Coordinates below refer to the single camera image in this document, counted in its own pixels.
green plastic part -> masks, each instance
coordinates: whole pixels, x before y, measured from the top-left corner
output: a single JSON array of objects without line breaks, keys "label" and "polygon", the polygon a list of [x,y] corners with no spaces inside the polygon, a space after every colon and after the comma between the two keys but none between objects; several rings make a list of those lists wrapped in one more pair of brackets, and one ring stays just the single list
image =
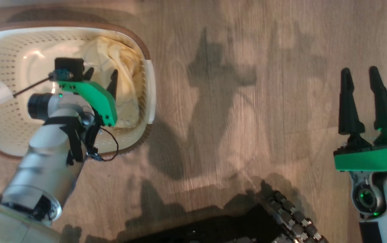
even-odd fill
[{"label": "green plastic part", "polygon": [[387,148],[367,152],[334,156],[340,171],[387,171]]},{"label": "green plastic part", "polygon": [[77,93],[84,98],[102,116],[105,126],[115,126],[118,119],[115,100],[101,85],[93,81],[58,81],[58,84],[63,91]]}]

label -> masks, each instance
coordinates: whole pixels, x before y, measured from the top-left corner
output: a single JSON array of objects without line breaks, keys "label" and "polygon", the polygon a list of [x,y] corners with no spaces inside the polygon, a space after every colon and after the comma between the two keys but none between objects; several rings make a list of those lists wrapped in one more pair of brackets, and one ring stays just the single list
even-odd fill
[{"label": "label", "polygon": [[0,103],[4,103],[10,99],[13,99],[13,94],[10,89],[0,81]]}]

wood grain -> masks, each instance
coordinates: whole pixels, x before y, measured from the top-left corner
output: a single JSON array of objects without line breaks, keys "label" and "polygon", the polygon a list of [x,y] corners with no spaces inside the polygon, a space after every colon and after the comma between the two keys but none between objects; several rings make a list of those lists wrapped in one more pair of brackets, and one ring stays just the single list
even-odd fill
[{"label": "wood grain", "polygon": [[[138,151],[87,162],[54,227],[67,242],[116,242],[218,214],[261,180],[329,242],[361,242],[349,176],[336,172],[340,70],[351,68],[374,137],[368,68],[387,86],[387,1],[119,0],[0,9],[0,23],[87,20],[135,32],[158,81]],[[18,161],[0,159],[0,190]]]}]

basket rim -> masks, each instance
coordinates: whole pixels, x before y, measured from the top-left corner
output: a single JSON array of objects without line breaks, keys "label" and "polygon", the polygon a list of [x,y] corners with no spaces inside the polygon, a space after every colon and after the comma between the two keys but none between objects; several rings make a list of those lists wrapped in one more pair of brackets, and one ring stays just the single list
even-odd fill
[{"label": "basket rim", "polygon": [[39,27],[79,27],[79,28],[93,28],[93,29],[105,29],[111,31],[117,31],[130,37],[141,49],[144,54],[145,60],[150,60],[150,51],[148,51],[145,43],[135,33],[127,28],[116,26],[107,23],[92,23],[92,22],[80,22],[80,21],[33,21],[33,22],[19,22],[19,23],[6,23],[0,25],[0,32],[12,29],[27,29],[27,28],[39,28]]},{"label": "basket rim", "polygon": [[[145,45],[145,43],[139,38],[135,33],[130,31],[127,28],[109,24],[109,23],[92,23],[92,22],[83,22],[83,21],[26,21],[26,22],[17,22],[17,23],[4,23],[0,25],[0,32],[6,31],[6,30],[13,30],[13,29],[27,29],[27,28],[41,28],[41,27],[79,27],[79,28],[93,28],[93,29],[104,29],[104,30],[110,30],[110,31],[116,31],[120,32],[122,34],[127,35],[130,37],[139,47],[139,49],[142,51],[142,54],[144,55],[145,60],[150,60],[150,52]],[[142,145],[147,137],[149,136],[151,132],[152,124],[147,124],[146,128],[144,129],[143,134],[141,137],[131,146],[119,150],[119,155],[129,153],[135,149],[137,149],[140,145]],[[113,152],[107,152],[101,154],[102,157],[110,157],[113,156],[116,153],[116,151]],[[21,159],[22,156],[15,156],[11,154],[7,154],[0,150],[0,155],[9,159]]]}]

white plastic basket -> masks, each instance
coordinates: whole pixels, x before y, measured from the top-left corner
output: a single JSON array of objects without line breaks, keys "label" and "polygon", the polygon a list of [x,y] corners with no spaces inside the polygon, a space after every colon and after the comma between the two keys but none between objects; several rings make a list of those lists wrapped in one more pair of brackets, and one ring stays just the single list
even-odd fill
[{"label": "white plastic basket", "polygon": [[[47,77],[54,68],[55,57],[84,58],[80,48],[98,36],[120,41],[142,56],[144,91],[139,99],[140,121],[133,129],[109,128],[116,137],[120,150],[129,151],[140,145],[148,136],[155,118],[156,86],[149,52],[139,37],[119,26],[96,23],[42,22],[22,23],[0,28],[0,81],[16,92]],[[87,57],[86,63],[93,62]],[[0,152],[19,157],[25,154],[28,141],[42,121],[31,119],[27,101],[33,93],[59,92],[51,82],[36,86],[0,105]],[[110,135],[96,138],[100,153],[115,151]]]}]

